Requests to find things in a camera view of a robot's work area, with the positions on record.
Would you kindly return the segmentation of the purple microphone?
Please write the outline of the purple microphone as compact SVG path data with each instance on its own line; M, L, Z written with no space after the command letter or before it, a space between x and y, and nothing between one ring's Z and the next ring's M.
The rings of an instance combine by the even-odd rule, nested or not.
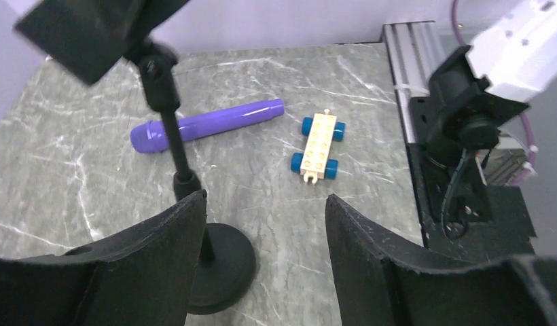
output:
M193 141L272 120L284 112L284 103L277 98L184 117L177 123L181 138ZM138 153L160 153L170 147L163 123L155 120L134 127L130 142Z

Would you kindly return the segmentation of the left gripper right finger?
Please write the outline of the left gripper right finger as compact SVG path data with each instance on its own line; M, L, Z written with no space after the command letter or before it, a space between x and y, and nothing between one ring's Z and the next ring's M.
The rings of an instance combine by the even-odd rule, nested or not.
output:
M343 325L557 325L557 257L455 259L334 194L325 225Z

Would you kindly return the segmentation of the black round-base stand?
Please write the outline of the black round-base stand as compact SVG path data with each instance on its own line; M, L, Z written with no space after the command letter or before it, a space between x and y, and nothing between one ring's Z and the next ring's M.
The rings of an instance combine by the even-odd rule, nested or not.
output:
M183 1L40 1L15 30L86 85L97 83L120 59L139 70L145 99L160 114L175 165L173 191L183 199L201 189L179 132L179 94L172 74L176 54L150 33L184 6ZM190 292L190 312L207 315L237 303L255 278L256 256L238 229L209 223Z

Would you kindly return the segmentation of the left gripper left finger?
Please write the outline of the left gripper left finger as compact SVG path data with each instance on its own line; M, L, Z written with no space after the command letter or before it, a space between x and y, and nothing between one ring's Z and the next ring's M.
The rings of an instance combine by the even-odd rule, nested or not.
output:
M183 325L206 192L64 255L0 258L0 325Z

